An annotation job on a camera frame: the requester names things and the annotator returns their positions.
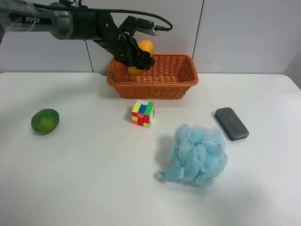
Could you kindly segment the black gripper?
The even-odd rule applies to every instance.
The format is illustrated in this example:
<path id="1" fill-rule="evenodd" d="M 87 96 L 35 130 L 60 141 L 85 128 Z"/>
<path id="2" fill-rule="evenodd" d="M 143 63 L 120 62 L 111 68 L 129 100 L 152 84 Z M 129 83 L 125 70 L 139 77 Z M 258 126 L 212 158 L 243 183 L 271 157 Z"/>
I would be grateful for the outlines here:
<path id="1" fill-rule="evenodd" d="M 155 59 L 151 54 L 140 49 L 132 36 L 122 32 L 110 13 L 96 13 L 95 19 L 96 33 L 100 39 L 94 42 L 111 53 L 118 62 L 139 70 L 150 70 L 154 66 Z"/>

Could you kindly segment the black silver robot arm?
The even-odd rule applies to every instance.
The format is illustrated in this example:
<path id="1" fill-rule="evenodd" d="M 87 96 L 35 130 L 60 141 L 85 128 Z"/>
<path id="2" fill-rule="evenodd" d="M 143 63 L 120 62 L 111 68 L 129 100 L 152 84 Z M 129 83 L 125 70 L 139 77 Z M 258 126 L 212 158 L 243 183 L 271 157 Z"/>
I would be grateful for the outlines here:
<path id="1" fill-rule="evenodd" d="M 92 40 L 128 67 L 149 70 L 155 64 L 134 38 L 136 31 L 155 35 L 155 23 L 128 16 L 116 26 L 109 12 L 86 11 L 54 2 L 46 9 L 22 0 L 0 2 L 0 35 L 6 32 L 49 32 L 58 40 Z"/>

